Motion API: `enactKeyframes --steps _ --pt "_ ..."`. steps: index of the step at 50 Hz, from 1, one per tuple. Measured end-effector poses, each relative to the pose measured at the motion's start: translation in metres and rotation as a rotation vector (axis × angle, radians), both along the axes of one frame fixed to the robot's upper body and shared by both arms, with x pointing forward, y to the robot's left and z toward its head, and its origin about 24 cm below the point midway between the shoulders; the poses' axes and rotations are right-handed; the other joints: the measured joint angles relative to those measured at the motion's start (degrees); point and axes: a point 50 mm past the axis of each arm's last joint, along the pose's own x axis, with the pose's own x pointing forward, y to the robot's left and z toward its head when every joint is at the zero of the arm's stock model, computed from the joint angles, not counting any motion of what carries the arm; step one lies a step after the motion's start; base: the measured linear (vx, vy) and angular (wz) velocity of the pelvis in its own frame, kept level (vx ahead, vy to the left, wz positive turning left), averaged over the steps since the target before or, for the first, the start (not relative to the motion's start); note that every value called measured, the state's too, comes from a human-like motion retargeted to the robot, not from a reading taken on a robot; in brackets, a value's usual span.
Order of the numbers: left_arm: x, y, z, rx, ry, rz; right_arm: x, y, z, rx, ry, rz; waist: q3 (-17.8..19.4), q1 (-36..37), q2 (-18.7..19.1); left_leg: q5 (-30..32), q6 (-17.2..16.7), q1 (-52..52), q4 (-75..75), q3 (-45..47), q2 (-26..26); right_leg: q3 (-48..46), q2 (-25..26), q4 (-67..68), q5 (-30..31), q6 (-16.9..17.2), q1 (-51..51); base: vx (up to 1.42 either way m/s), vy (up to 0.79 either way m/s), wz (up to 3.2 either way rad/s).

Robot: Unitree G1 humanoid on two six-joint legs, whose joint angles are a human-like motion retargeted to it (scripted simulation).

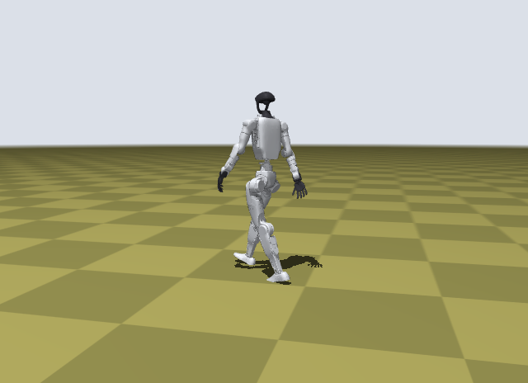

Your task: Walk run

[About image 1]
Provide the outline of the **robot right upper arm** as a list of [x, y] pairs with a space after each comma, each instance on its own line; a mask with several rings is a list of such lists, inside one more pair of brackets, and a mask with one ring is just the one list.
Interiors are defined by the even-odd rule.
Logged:
[[283, 149], [281, 150], [282, 157], [286, 158], [292, 155], [292, 149], [290, 146], [290, 137], [288, 134], [288, 125], [281, 121], [281, 143], [283, 145]]

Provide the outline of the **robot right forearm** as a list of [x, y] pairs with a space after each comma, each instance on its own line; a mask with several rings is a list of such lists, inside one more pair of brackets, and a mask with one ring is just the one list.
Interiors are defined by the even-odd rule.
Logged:
[[[293, 152], [293, 151], [292, 151]], [[290, 171], [291, 173], [293, 174], [293, 178], [294, 180], [299, 178], [299, 168], [296, 166], [297, 163], [296, 163], [296, 158], [295, 158], [295, 154], [294, 152], [292, 153], [291, 156], [289, 156], [286, 161], [287, 163], [289, 164], [289, 167], [290, 167]]]

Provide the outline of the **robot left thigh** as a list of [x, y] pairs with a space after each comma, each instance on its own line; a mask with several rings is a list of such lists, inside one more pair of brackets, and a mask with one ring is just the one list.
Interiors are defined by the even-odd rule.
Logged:
[[260, 225], [265, 225], [268, 228], [269, 235], [272, 236], [274, 232], [274, 226], [271, 223], [267, 223], [265, 221], [263, 199], [262, 196], [258, 195], [258, 193], [263, 192], [264, 187], [265, 185], [262, 177], [255, 177], [247, 182], [247, 206], [257, 231]]

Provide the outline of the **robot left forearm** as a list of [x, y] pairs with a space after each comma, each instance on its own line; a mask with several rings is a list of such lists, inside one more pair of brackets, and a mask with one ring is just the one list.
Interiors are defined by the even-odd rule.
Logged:
[[221, 174], [223, 173], [223, 171], [226, 171], [226, 172], [228, 172], [227, 175], [229, 175], [229, 172], [232, 171], [235, 163], [239, 160], [239, 156], [237, 155], [238, 150], [239, 150], [239, 144], [235, 144], [233, 146], [231, 154], [229, 155], [230, 157], [229, 157], [228, 161], [221, 168]]

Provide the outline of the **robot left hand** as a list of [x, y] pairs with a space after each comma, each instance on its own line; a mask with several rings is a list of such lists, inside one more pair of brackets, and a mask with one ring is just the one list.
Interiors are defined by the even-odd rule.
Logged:
[[221, 171], [219, 172], [219, 178], [218, 178], [218, 190], [219, 190], [220, 192], [223, 192], [223, 188], [221, 188], [221, 187], [222, 187], [221, 184], [222, 184], [222, 182], [223, 182], [224, 177], [227, 177], [227, 174], [228, 174], [228, 172], [226, 172], [226, 171], [223, 171], [222, 174], [221, 174]]

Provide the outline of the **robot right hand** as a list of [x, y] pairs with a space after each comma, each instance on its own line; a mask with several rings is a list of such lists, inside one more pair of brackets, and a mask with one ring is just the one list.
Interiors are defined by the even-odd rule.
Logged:
[[[293, 177], [293, 174], [292, 174], [292, 177]], [[294, 178], [293, 178], [293, 180], [294, 180]], [[297, 199], [299, 199], [299, 194], [300, 194], [300, 198], [302, 198], [302, 193], [303, 193], [303, 197], [304, 197], [304, 192], [305, 192], [305, 195], [308, 194], [307, 191], [306, 191], [305, 185], [301, 182], [301, 180], [302, 180], [302, 178], [301, 178], [301, 175], [299, 173], [299, 178], [294, 180], [295, 188], [294, 188], [293, 193], [292, 193], [292, 196], [293, 196], [295, 194], [295, 190], [297, 191]], [[301, 191], [302, 191], [302, 193], [301, 193]]]

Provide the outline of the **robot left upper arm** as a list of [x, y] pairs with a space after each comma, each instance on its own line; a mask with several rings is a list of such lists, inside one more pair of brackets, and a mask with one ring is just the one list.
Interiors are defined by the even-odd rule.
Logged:
[[258, 119], [247, 119], [243, 122], [243, 129], [239, 136], [239, 150], [238, 154], [244, 154], [246, 145], [249, 141], [250, 135], [253, 130], [257, 128]]

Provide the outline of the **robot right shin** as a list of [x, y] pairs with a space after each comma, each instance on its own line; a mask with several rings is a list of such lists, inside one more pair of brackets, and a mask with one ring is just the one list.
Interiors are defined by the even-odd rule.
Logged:
[[[265, 220], [266, 220], [266, 218], [265, 218]], [[255, 247], [260, 242], [260, 239], [258, 237], [257, 228], [255, 228], [252, 225], [252, 221], [251, 221], [250, 226], [249, 226], [247, 241], [248, 241], [248, 243], [247, 243], [246, 257], [249, 256], [249, 258], [250, 258], [253, 255], [253, 253], [254, 253]]]

